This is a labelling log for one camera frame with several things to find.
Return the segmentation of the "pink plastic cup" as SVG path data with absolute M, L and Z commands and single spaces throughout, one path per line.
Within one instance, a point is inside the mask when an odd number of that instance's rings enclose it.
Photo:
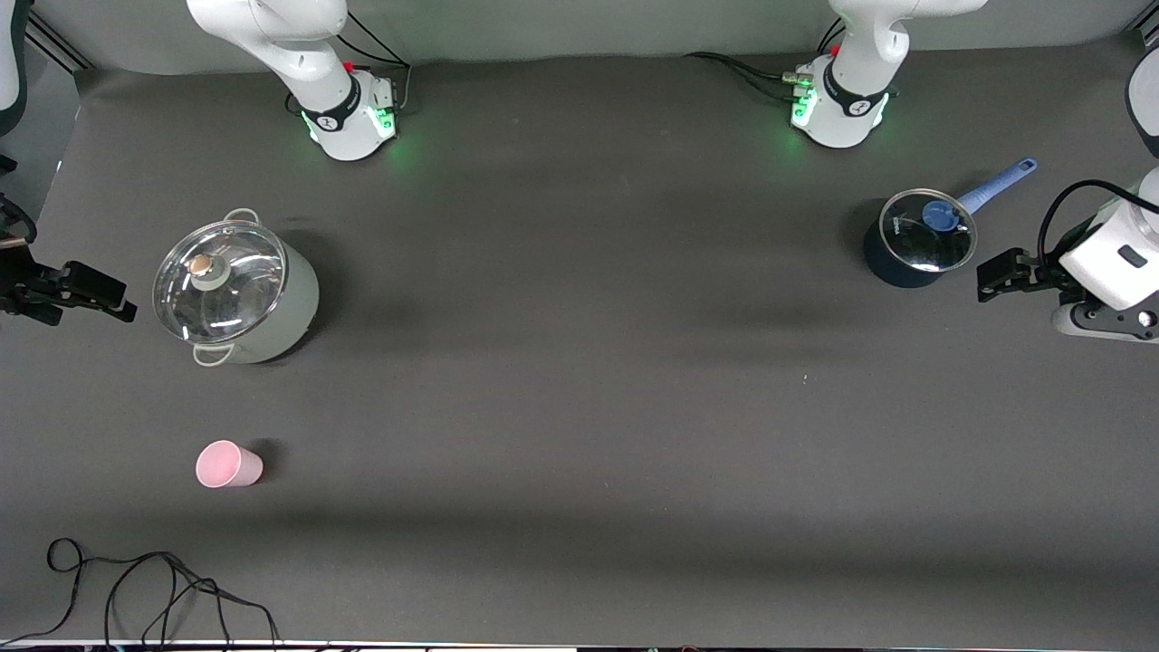
M 228 440 L 207 445 L 195 463 L 198 482 L 205 488 L 245 488 L 254 485 L 263 475 L 264 463 L 253 450 Z

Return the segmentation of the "glass lid with blue knob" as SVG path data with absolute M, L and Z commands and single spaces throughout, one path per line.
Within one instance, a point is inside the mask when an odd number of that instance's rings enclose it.
M 956 271 L 977 247 L 972 214 L 956 198 L 928 188 L 901 191 L 885 202 L 877 230 L 894 261 L 923 273 Z

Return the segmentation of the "dark blue saucepan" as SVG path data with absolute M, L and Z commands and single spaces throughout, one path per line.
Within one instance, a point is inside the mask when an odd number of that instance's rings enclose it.
M 1011 164 L 1009 168 L 1004 169 L 996 177 L 991 177 L 985 183 L 982 183 L 981 186 L 968 191 L 968 193 L 961 197 L 953 198 L 961 202 L 974 217 L 977 214 L 977 211 L 981 211 L 982 206 L 992 202 L 1003 191 L 1015 186 L 1021 180 L 1029 177 L 1036 169 L 1038 169 L 1038 161 L 1036 159 L 1023 157 L 1016 161 L 1015 164 Z M 914 290 L 936 283 L 943 274 L 950 273 L 917 272 L 901 264 L 898 261 L 894 261 L 892 256 L 885 252 L 885 246 L 879 239 L 877 219 L 875 219 L 875 222 L 868 228 L 865 235 L 863 259 L 869 271 L 880 278 L 881 281 L 898 286 L 898 288 Z

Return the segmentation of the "glass lid with wooden knob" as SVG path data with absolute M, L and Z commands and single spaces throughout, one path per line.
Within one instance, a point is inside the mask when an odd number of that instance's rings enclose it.
M 178 241 L 153 285 L 158 320 L 190 345 L 218 345 L 258 325 L 287 278 L 287 251 L 255 218 L 207 224 Z

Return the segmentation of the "grey-green cooking pot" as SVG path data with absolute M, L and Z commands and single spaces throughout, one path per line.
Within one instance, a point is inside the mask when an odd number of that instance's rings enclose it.
M 262 224 L 257 212 L 252 208 L 233 210 L 221 220 L 241 218 L 255 218 Z M 280 236 L 276 236 L 287 251 L 287 278 L 272 312 L 252 330 L 218 345 L 190 345 L 183 340 L 192 347 L 192 359 L 198 366 L 216 368 L 226 364 L 241 366 L 241 364 L 265 362 L 292 350 L 307 334 L 320 300 L 318 277 L 313 265 L 301 252 L 289 246 Z

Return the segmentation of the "dark grey table mat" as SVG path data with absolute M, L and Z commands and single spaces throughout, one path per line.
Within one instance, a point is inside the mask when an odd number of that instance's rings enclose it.
M 255 603 L 240 639 L 268 609 L 289 639 L 1159 649 L 1159 346 L 860 256 L 910 188 L 1038 160 L 982 261 L 1069 183 L 1140 178 L 1140 50 L 912 53 L 850 151 L 716 63 L 435 63 L 353 164 L 268 73 L 83 75 L 34 255 L 140 310 L 0 315 L 0 640 L 70 606 L 66 536 L 177 554 Z M 236 208 L 319 306 L 279 358 L 203 368 L 153 283 Z M 198 482 L 219 440 L 256 484 Z

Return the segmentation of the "light table edge rail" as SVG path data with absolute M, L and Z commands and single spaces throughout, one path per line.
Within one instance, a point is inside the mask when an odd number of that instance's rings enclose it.
M 0 652 L 580 652 L 580 647 L 533 647 L 532 645 L 431 643 L 431 642 L 309 642 L 188 639 L 158 640 L 41 639 L 0 645 Z

